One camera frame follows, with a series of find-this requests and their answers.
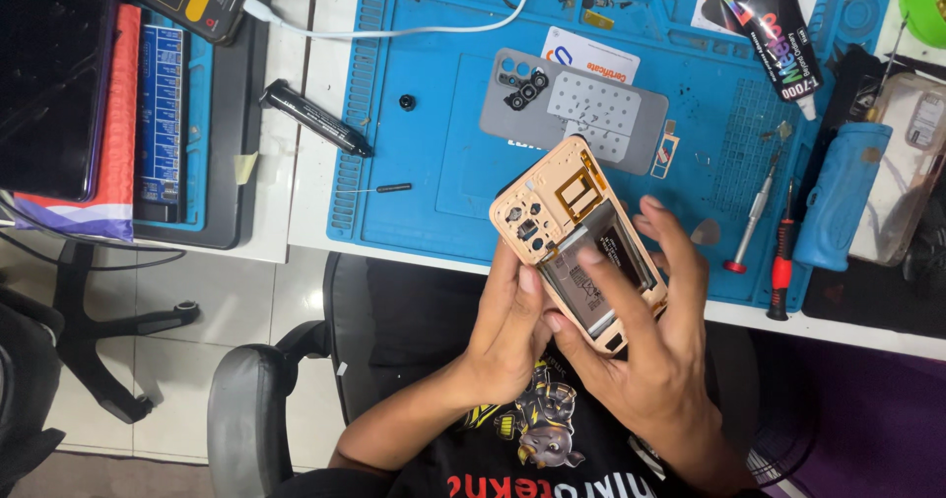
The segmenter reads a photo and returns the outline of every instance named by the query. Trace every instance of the peach phone frame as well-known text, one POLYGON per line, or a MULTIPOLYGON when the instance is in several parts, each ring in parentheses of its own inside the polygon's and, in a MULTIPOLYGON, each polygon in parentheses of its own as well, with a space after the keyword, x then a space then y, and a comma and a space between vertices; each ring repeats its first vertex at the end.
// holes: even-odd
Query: peach phone frame
MULTIPOLYGON (((489 219, 519 259, 525 264, 536 267, 549 255, 550 249, 546 243, 551 241, 554 245, 562 244, 562 241, 574 232, 574 229, 592 210, 606 201, 613 204, 627 236, 632 240, 641 258, 647 264, 647 269, 656 279, 656 285, 653 288, 642 292, 643 299, 656 316, 666 307, 667 285, 657 272, 656 265, 647 253, 640 236, 631 225, 630 219, 621 208, 618 197, 614 190, 611 190, 601 167, 581 136, 571 135, 565 138, 536 165, 515 179, 490 205, 489 219), (573 201, 570 206, 566 202, 566 197, 570 196, 568 192, 571 192, 571 188, 583 179, 591 185, 591 190, 586 190, 585 194, 573 201), (541 209, 537 214, 530 214, 530 208, 533 208, 533 204, 536 203, 541 209), (533 238, 522 240, 516 237, 518 227, 523 223, 522 219, 514 222, 506 220, 515 206, 522 208, 524 218, 533 219, 538 224, 538 233, 535 237, 543 239, 543 245, 538 250, 531 249, 533 238)), ((627 345, 623 323, 618 321, 611 323, 603 332, 592 338, 555 287, 550 285, 545 276, 541 276, 540 279, 546 293, 558 309, 579 327, 591 347, 601 354, 613 355, 627 345), (616 335, 621 335, 621 343, 617 347, 607 348, 606 345, 616 335)))

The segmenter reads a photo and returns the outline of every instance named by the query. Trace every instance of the phone battery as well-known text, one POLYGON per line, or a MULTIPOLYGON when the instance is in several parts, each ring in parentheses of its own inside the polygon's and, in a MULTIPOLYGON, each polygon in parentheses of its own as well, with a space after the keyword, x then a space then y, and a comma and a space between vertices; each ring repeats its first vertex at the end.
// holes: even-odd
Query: phone battery
POLYGON ((139 146, 135 217, 183 220, 186 162, 185 32, 146 25, 139 58, 139 146))
POLYGON ((605 201, 582 220, 539 266, 539 272, 558 292, 591 337, 615 320, 615 312, 576 260, 585 246, 599 250, 614 263, 638 291, 653 289, 656 278, 624 229, 614 205, 605 201))

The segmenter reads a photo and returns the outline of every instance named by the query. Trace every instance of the blue repair mat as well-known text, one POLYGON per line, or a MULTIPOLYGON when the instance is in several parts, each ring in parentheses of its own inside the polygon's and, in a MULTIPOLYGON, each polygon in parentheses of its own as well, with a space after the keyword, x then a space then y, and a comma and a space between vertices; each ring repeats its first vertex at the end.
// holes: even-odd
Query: blue repair mat
MULTIPOLYGON (((413 183, 393 193, 335 193, 329 238, 441 259, 488 264, 497 232, 487 211, 498 191, 544 151, 517 146, 479 129, 479 113, 493 58, 503 47, 540 54, 550 26, 641 57, 634 86, 668 96, 668 119, 680 138, 663 179, 607 169, 632 211, 644 194, 656 195, 692 231, 714 218, 722 238, 700 246, 712 268, 709 297, 764 307, 776 228, 789 176, 804 173, 820 120, 808 122, 798 106, 777 98, 746 38, 690 26, 696 0, 615 0, 630 5, 595 8, 615 21, 611 31, 585 23, 581 1, 529 0, 510 25, 489 33, 419 34, 352 45, 344 121, 363 132, 374 157, 339 154, 336 190, 369 190, 413 183), (410 94, 405 112, 398 98, 410 94), (784 144, 772 195, 745 256, 746 274, 723 269, 733 257, 769 160, 780 145, 782 121, 794 127, 784 144)), ((511 10, 501 0, 359 0, 356 31, 421 26, 480 26, 511 10)), ((825 75, 815 95, 824 112, 834 89, 825 67, 851 43, 870 52, 889 0, 817 0, 809 32, 825 75)), ((811 275, 795 266, 787 296, 798 311, 811 275)))

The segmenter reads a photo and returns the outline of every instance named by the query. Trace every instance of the screwdriver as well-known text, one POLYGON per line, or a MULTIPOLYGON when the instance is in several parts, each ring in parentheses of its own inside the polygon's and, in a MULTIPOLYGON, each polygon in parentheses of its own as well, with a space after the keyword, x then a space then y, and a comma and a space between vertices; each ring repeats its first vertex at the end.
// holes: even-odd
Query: screwdriver
POLYGON ((906 29, 906 22, 909 18, 910 12, 907 12, 904 16, 904 20, 900 23, 900 32, 897 33, 897 41, 894 42, 893 52, 890 53, 890 60, 887 61, 887 68, 883 71, 881 85, 877 87, 877 93, 874 94, 874 102, 870 105, 868 113, 864 116, 865 121, 874 122, 877 120, 877 100, 881 98, 883 85, 886 84, 887 78, 890 77, 890 70, 893 69, 893 59, 897 57, 897 48, 900 47, 900 39, 904 36, 904 29, 906 29))
POLYGON ((373 190, 336 190, 336 193, 365 193, 368 191, 375 191, 377 193, 389 193, 391 191, 407 191, 413 188, 413 185, 410 182, 405 182, 404 184, 389 184, 388 186, 378 186, 373 190))
POLYGON ((769 174, 765 177, 763 188, 759 190, 759 193, 756 193, 756 200, 752 202, 752 209, 749 211, 749 223, 745 226, 743 239, 739 241, 739 248, 736 250, 736 257, 732 260, 723 262, 723 268, 727 271, 732 271, 733 273, 739 274, 745 273, 745 266, 743 265, 745 251, 749 249, 749 242, 752 240, 752 234, 756 231, 756 225, 759 223, 759 218, 763 216, 765 203, 768 201, 769 190, 772 190, 772 177, 775 176, 775 167, 778 165, 779 156, 781 156, 781 147, 779 147, 778 151, 772 155, 772 161, 769 164, 769 174))
POLYGON ((769 311, 765 313, 765 316, 775 321, 788 320, 788 313, 785 312, 785 295, 789 284, 792 283, 792 233, 795 230, 795 220, 792 219, 792 190, 794 187, 795 179, 789 179, 785 213, 782 214, 781 223, 778 224, 778 250, 775 253, 775 261, 772 263, 772 302, 769 303, 769 311))

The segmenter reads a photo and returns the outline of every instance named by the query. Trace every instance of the black tablet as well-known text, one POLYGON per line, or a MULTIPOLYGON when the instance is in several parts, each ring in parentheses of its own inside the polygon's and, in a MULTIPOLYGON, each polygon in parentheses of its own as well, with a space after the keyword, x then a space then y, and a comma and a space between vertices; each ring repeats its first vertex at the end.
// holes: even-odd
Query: black tablet
POLYGON ((0 189, 95 194, 115 0, 0 0, 0 189))

